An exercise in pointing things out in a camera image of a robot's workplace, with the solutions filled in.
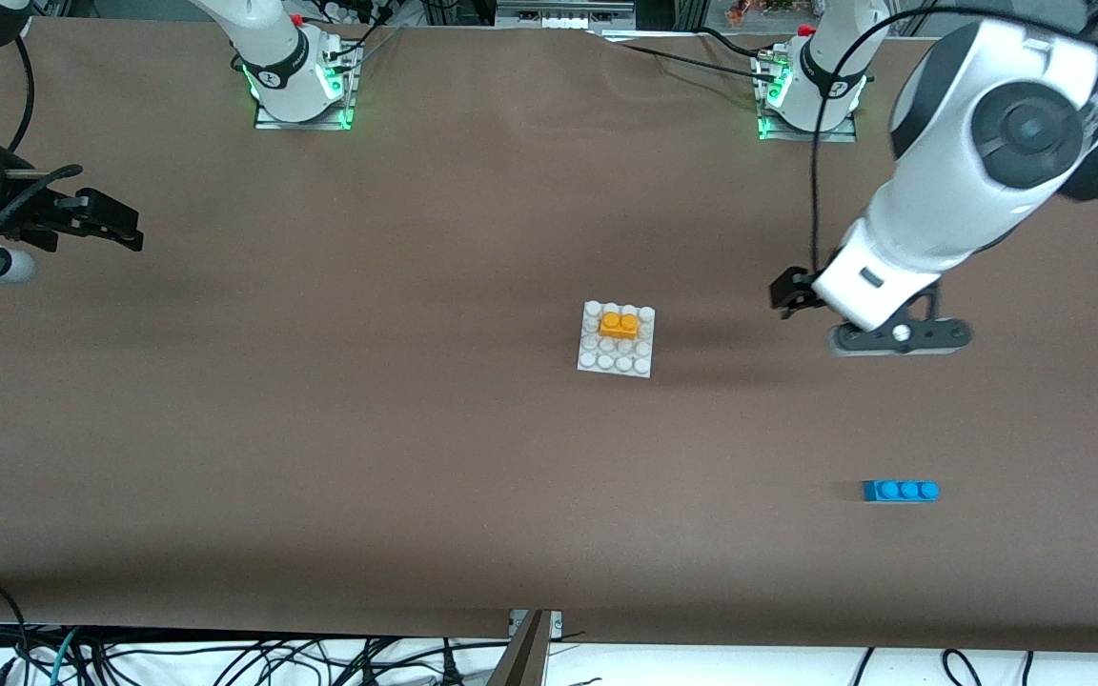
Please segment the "brown paper table cover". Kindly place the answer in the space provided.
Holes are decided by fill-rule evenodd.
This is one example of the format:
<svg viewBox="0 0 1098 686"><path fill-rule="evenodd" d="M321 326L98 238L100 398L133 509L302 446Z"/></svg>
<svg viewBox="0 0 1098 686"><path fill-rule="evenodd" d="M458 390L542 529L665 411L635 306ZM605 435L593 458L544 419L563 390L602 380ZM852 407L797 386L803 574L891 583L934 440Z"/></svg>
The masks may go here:
<svg viewBox="0 0 1098 686"><path fill-rule="evenodd" d="M210 23L38 19L19 151L137 209L0 286L0 586L34 622L1098 652L1098 201L943 279L955 355L780 320L809 149L732 75L402 30L257 131ZM578 370L585 301L652 376ZM931 479L933 503L869 503Z"/></svg>

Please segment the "orange red plastic parts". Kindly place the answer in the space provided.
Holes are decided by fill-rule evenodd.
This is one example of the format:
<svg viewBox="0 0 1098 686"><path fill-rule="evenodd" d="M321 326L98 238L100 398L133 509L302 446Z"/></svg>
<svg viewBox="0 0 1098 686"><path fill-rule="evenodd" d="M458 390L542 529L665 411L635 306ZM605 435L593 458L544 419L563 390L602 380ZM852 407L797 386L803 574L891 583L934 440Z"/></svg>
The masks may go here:
<svg viewBox="0 0 1098 686"><path fill-rule="evenodd" d="M728 25L743 25L754 14L810 11L811 0L729 0L724 10Z"/></svg>

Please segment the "white studded base plate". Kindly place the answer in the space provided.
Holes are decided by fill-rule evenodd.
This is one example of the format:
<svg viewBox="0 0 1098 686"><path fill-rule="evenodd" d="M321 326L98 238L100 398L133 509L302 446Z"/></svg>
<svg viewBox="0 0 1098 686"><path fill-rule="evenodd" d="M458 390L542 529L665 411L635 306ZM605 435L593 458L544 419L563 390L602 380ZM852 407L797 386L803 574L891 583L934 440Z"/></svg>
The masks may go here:
<svg viewBox="0 0 1098 686"><path fill-rule="evenodd" d="M640 318L640 335L634 340L600 337L602 312L635 313ZM652 376L656 333L657 310L614 301L585 301L579 331L578 370L610 376Z"/></svg>

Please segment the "white power strip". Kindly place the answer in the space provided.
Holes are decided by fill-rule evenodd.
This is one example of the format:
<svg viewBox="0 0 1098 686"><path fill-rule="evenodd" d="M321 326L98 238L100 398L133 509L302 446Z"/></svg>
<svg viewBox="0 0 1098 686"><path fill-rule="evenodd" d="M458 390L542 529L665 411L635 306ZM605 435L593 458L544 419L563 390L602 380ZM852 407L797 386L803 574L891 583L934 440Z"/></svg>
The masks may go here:
<svg viewBox="0 0 1098 686"><path fill-rule="evenodd" d="M494 0L497 29L635 30L635 0Z"/></svg>

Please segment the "blue three-stud block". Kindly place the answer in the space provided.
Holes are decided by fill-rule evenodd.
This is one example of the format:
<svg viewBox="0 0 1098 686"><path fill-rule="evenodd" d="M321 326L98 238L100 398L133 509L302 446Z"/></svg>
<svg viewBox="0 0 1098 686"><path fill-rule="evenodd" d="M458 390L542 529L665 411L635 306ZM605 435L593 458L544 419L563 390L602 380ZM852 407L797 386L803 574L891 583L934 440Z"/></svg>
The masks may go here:
<svg viewBox="0 0 1098 686"><path fill-rule="evenodd" d="M869 503L933 503L941 494L931 479L867 479L862 486L863 499Z"/></svg>

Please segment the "grey metal bar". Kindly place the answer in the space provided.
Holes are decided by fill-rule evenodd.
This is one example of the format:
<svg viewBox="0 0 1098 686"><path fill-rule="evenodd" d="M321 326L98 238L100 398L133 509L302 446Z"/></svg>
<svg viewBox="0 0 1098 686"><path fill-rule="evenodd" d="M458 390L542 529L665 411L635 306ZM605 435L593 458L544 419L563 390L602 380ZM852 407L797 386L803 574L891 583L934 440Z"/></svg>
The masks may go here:
<svg viewBox="0 0 1098 686"><path fill-rule="evenodd" d="M544 686L545 665L552 638L545 611L536 609L511 637L485 686Z"/></svg>

